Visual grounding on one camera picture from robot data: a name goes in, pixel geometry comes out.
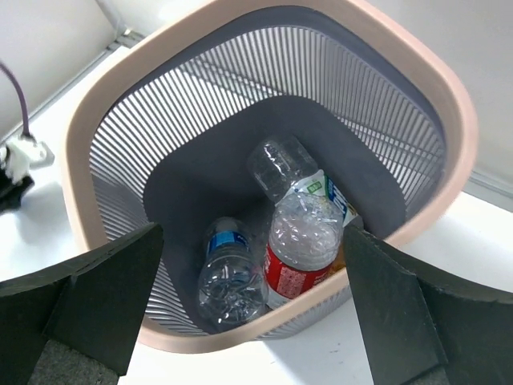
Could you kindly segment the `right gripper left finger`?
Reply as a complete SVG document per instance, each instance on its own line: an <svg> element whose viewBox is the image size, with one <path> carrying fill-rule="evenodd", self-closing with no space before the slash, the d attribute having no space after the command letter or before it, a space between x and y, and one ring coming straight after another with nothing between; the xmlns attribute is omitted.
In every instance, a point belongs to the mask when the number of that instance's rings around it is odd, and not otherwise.
<svg viewBox="0 0 513 385"><path fill-rule="evenodd" d="M126 375L160 264L151 223L1 283L3 384L116 384Z"/></svg>

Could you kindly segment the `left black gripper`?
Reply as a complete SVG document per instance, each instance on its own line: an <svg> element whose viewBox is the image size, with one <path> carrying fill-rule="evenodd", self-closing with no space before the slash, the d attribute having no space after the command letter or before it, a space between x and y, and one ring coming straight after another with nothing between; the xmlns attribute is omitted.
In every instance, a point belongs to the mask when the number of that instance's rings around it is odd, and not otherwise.
<svg viewBox="0 0 513 385"><path fill-rule="evenodd" d="M33 187L29 158L17 148L1 146L1 212L19 209L23 196Z"/></svg>

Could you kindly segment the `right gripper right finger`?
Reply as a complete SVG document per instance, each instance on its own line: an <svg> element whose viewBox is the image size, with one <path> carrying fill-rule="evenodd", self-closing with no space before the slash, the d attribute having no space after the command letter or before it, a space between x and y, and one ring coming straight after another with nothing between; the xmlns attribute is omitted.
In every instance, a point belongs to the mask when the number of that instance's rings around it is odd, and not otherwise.
<svg viewBox="0 0 513 385"><path fill-rule="evenodd" d="M344 231L349 285L376 384L510 384L512 294Z"/></svg>

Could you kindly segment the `red label clear bottle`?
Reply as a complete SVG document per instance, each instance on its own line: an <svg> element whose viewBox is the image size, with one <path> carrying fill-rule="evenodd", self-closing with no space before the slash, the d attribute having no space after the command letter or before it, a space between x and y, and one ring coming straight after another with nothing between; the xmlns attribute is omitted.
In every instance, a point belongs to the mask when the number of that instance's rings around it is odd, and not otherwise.
<svg viewBox="0 0 513 385"><path fill-rule="evenodd" d="M276 206L265 250L267 305L275 310L323 282L343 234L342 211L328 198L291 193Z"/></svg>

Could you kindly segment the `blue label clear bottle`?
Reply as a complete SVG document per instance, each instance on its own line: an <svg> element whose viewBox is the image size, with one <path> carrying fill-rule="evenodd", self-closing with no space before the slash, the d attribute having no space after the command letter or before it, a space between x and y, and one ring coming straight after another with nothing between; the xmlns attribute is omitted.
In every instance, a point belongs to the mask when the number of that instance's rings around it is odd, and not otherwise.
<svg viewBox="0 0 513 385"><path fill-rule="evenodd" d="M205 241L198 279L200 314L222 331L259 318L266 311L268 285L244 225L221 217L211 224Z"/></svg>

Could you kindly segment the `green white label bottle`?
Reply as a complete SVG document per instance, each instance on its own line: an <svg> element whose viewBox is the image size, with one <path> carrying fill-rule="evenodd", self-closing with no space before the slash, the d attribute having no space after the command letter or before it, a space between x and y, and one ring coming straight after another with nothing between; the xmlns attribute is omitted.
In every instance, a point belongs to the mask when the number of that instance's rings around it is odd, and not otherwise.
<svg viewBox="0 0 513 385"><path fill-rule="evenodd" d="M267 198L289 217L337 229L364 227L362 216L295 136L263 140L250 153L248 170Z"/></svg>

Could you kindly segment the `aluminium frame rail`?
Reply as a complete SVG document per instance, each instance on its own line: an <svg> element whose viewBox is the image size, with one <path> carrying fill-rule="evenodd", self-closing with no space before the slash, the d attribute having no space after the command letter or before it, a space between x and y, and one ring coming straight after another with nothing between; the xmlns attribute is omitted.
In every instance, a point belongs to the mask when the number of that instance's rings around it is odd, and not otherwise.
<svg viewBox="0 0 513 385"><path fill-rule="evenodd" d="M29 121L35 120L41 115L46 109L51 107L60 98L63 97L72 87L78 84L84 79L89 73L91 73L100 63L105 61L108 56L112 55L120 47L132 48L136 44L140 43L145 39L145 36L134 32L133 30L126 30L124 34L119 36L113 43L109 44L101 54L99 54L92 62L88 63L78 74L76 74L71 80L67 81L62 87L60 87L55 93L49 98L39 104L33 111L28 115Z"/></svg>

